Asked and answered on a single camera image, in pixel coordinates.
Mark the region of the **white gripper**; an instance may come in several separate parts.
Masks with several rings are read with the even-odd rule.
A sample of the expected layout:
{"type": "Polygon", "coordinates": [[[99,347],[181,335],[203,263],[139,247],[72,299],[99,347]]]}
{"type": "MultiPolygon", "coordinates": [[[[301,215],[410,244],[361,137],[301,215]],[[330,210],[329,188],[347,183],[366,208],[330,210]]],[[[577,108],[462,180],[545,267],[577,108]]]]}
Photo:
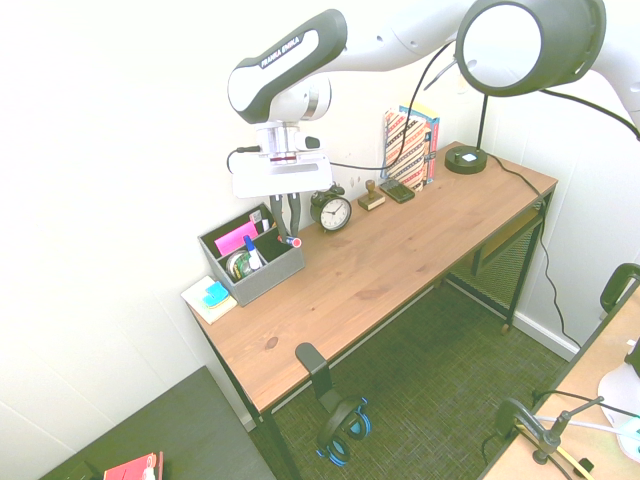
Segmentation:
{"type": "Polygon", "coordinates": [[[233,154],[230,159],[232,190],[238,198],[270,196],[270,208],[278,239],[286,243],[283,199],[290,209],[290,236],[299,236],[301,199],[298,193],[326,190],[333,184],[328,157],[323,153],[299,153],[295,158],[272,160],[258,153],[233,154]]]}

